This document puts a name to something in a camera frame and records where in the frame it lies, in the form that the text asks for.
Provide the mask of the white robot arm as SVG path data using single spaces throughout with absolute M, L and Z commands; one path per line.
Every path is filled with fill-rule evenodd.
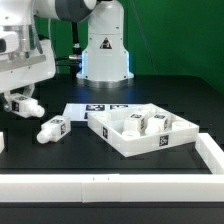
M 88 22 L 80 82 L 112 88 L 133 77 L 118 0 L 0 0 L 0 94 L 21 87 L 30 90 L 55 74 L 51 41 L 38 38 L 36 16 Z

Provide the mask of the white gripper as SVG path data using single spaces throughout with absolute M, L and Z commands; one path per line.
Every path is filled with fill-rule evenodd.
M 49 39 L 37 40 L 30 26 L 0 26 L 0 94 L 55 75 Z

